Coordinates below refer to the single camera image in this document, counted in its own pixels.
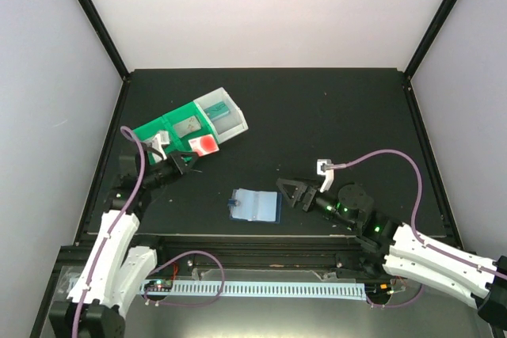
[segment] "white cable tray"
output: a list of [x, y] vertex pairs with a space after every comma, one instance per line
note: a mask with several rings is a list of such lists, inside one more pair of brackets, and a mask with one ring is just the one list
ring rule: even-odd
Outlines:
[[[149, 291], [160, 296], [214, 296], [220, 281], [175, 280], [170, 291]], [[222, 297], [343, 298], [366, 301], [364, 284], [282, 283], [226, 281]]]

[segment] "clear plastic compartment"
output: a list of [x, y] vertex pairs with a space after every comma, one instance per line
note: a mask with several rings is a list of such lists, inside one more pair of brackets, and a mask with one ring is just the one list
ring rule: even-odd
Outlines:
[[219, 144], [248, 130], [245, 116], [243, 116], [242, 111], [223, 87], [195, 99], [194, 102], [201, 109], [203, 115], [206, 115], [204, 110], [220, 104], [221, 102], [228, 107], [229, 112], [225, 116], [221, 116], [216, 120], [211, 120], [212, 118], [209, 118], [212, 127], [215, 129], [215, 136]]

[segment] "black tabletop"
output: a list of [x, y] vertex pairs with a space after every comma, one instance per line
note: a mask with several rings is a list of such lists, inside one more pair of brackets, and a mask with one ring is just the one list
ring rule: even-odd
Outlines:
[[[279, 224], [233, 221], [227, 200], [236, 188], [277, 191], [278, 177], [317, 178], [318, 158], [351, 161], [382, 148], [402, 150], [420, 166], [424, 195], [418, 229], [443, 236], [444, 227], [395, 69], [136, 70], [120, 124], [138, 127], [224, 87], [249, 130], [201, 158], [189, 175], [153, 193], [139, 233], [161, 235], [327, 236], [347, 230], [317, 212], [283, 202]], [[88, 231], [96, 233], [103, 202], [130, 144], [116, 133]], [[410, 164], [384, 155], [335, 173], [334, 188], [362, 184], [382, 212], [410, 221], [417, 182]]]

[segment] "white clip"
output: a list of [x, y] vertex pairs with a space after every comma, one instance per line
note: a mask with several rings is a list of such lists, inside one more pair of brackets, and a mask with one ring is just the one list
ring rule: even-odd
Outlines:
[[319, 176], [326, 176], [326, 179], [322, 183], [322, 186], [320, 187], [320, 192], [323, 193], [327, 190], [330, 190], [331, 185], [334, 181], [334, 170], [324, 170], [324, 165], [332, 165], [332, 162], [329, 158], [319, 158], [317, 160], [317, 174]]
[[167, 159], [167, 155], [166, 155], [166, 152], [164, 152], [164, 148], [162, 147], [162, 139], [163, 137], [161, 136], [160, 134], [160, 131], [153, 137], [153, 139], [151, 140], [151, 147], [155, 150], [157, 150], [158, 152], [160, 152], [160, 154], [162, 155], [163, 158], [160, 158], [160, 156], [158, 156], [157, 154], [151, 154], [152, 157], [153, 157], [153, 160], [155, 162], [159, 162], [159, 161], [162, 161], [162, 160], [166, 160]]

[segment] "white wall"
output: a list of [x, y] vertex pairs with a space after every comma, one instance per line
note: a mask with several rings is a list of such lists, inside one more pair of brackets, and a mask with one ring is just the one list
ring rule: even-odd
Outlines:
[[130, 70], [404, 70], [442, 0], [93, 0]]
[[0, 336], [26, 337], [70, 244], [120, 78], [77, 0], [0, 0]]
[[507, 255], [507, 0], [459, 0], [413, 84], [466, 246]]

